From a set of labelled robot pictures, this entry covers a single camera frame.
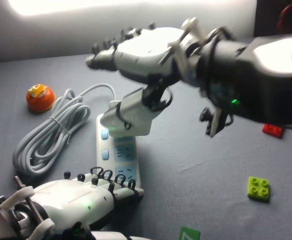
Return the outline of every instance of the robotic hand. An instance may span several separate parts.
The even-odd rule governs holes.
[[[61,235],[63,240],[149,240],[125,237],[119,232],[97,231],[103,228],[114,208],[135,204],[144,190],[135,180],[125,184],[125,176],[115,177],[111,170],[93,167],[91,173],[70,180],[47,182],[33,189],[16,176],[18,191],[11,197],[0,197],[0,239],[41,240]]]
[[[204,36],[196,18],[181,29],[161,27],[122,31],[120,43],[93,48],[86,59],[94,70],[119,71],[147,84],[125,96],[101,118],[114,137],[144,136],[152,120],[172,102],[164,91],[179,80],[199,87],[200,95],[215,107],[205,108],[201,122],[206,134],[233,123],[233,115],[261,123],[292,128],[292,35],[258,37],[250,44],[235,41],[224,28]]]

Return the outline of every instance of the white wall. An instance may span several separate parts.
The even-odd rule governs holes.
[[[20,16],[7,0],[0,0],[0,62],[87,54],[93,43],[101,44],[123,27],[145,28],[154,21],[158,27],[179,28],[190,17],[197,17],[207,33],[227,26],[238,38],[253,36],[256,0],[182,2],[110,5]]]

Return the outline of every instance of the yellow toy top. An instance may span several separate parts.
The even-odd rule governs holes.
[[[27,90],[27,92],[33,97],[33,98],[40,98],[47,93],[47,86],[44,84],[36,84],[32,86],[30,89]]]

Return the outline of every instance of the red lego brick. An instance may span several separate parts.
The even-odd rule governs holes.
[[[262,131],[263,133],[271,135],[273,137],[281,138],[283,136],[284,129],[282,127],[272,124],[265,124]]]

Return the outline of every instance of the white power strip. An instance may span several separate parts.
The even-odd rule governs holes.
[[[136,187],[140,188],[140,166],[135,137],[110,136],[108,129],[101,124],[102,116],[103,114],[100,114],[96,119],[97,166],[102,167],[104,171],[111,170],[113,172],[112,178],[118,174],[123,174],[126,184],[134,179]]]

